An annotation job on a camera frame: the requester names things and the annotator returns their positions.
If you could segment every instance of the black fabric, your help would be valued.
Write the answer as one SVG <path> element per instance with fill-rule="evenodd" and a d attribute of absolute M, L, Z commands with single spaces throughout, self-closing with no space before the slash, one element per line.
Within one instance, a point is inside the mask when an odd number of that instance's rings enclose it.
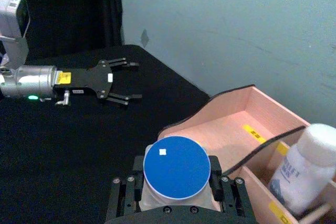
<path fill-rule="evenodd" d="M 26 35 L 30 59 L 121 44 L 120 0 L 27 1 L 31 17 Z"/>
<path fill-rule="evenodd" d="M 139 72 L 113 76 L 115 93 L 143 94 L 127 110 L 93 96 L 72 96 L 68 108 L 0 102 L 1 223 L 103 223 L 112 178 L 125 177 L 164 126 L 195 113 L 209 98 L 138 46 L 29 64 L 85 68 L 120 57 L 141 64 Z"/>

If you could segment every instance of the black curtain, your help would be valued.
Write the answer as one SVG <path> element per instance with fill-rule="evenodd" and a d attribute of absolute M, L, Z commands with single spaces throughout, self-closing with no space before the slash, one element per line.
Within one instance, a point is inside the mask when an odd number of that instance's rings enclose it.
<path fill-rule="evenodd" d="M 29 59 L 121 44 L 121 0 L 28 0 Z"/>

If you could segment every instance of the white bottle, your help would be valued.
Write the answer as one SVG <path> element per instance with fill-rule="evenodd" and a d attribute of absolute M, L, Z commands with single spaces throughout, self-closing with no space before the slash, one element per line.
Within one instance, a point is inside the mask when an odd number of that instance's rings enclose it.
<path fill-rule="evenodd" d="M 287 153 L 269 190 L 293 214 L 302 214 L 336 171 L 336 129 L 311 124 Z"/>

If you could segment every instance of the white bottle cap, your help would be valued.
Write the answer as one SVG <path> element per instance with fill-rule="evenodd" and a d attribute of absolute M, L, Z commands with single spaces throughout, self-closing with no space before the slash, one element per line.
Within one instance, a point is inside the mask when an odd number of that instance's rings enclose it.
<path fill-rule="evenodd" d="M 336 165 L 336 129 L 325 124 L 311 124 L 301 135 L 297 148 L 300 154 L 318 166 Z"/>

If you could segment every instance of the green light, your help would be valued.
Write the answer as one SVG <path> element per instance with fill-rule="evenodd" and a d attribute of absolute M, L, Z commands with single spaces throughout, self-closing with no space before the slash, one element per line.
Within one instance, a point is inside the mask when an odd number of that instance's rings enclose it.
<path fill-rule="evenodd" d="M 37 100 L 38 97 L 36 95 L 30 95 L 30 96 L 28 96 L 28 99 L 30 99 L 30 100 Z"/>

